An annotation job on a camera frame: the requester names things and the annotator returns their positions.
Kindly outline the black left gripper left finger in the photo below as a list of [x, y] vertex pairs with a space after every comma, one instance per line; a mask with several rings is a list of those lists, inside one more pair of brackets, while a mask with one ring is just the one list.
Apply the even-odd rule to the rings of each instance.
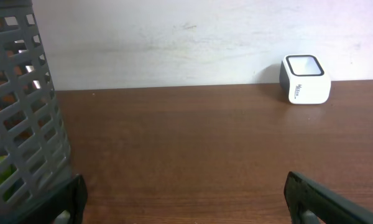
[[68, 223], [81, 224], [88, 199], [81, 174], [65, 180], [39, 198], [28, 201], [16, 210], [0, 216], [0, 224], [53, 223], [59, 214], [70, 214]]

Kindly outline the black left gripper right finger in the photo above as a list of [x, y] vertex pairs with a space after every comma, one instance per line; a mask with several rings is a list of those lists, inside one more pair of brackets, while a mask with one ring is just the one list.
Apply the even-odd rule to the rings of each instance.
[[283, 189], [293, 224], [373, 224], [373, 213], [301, 173], [290, 171]]

